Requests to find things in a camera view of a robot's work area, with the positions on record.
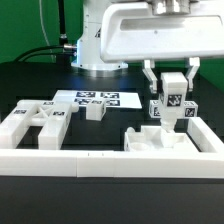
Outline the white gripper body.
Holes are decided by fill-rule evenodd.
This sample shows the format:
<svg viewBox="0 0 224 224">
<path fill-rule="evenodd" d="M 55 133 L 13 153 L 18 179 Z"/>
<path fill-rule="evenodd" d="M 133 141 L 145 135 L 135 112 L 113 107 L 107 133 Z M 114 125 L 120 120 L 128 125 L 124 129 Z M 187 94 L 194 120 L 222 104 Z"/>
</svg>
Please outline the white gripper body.
<svg viewBox="0 0 224 224">
<path fill-rule="evenodd" d="M 224 56 L 224 0 L 200 0 L 182 15 L 156 15 L 147 2 L 107 8 L 101 26 L 106 62 Z"/>
</svg>

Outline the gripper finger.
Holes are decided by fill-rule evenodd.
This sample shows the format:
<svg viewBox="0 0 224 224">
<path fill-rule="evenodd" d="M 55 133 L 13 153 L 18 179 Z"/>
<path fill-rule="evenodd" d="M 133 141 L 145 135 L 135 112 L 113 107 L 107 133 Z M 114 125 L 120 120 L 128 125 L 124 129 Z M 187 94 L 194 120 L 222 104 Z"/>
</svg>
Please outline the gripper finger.
<svg viewBox="0 0 224 224">
<path fill-rule="evenodd" d="M 200 68 L 200 58 L 199 57 L 191 57 L 186 61 L 186 79 L 188 81 L 188 91 L 193 91 L 193 79 L 197 74 L 198 69 Z"/>
<path fill-rule="evenodd" d="M 155 62 L 153 60 L 145 60 L 143 62 L 143 73 L 150 82 L 149 89 L 152 94 L 157 93 L 157 81 L 158 81 L 156 75 L 153 72 L 154 68 L 155 68 Z"/>
</svg>

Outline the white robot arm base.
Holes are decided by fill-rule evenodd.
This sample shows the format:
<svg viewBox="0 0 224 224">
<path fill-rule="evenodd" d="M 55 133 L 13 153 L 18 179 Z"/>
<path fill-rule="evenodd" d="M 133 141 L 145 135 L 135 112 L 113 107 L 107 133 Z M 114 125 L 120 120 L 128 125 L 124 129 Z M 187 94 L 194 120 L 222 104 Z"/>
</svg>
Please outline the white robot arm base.
<svg viewBox="0 0 224 224">
<path fill-rule="evenodd" d="M 124 62 L 105 63 L 100 58 L 101 24 L 105 10 L 113 0 L 83 0 L 83 33 L 76 46 L 72 67 L 85 70 L 92 77 L 112 77 L 128 68 Z"/>
</svg>

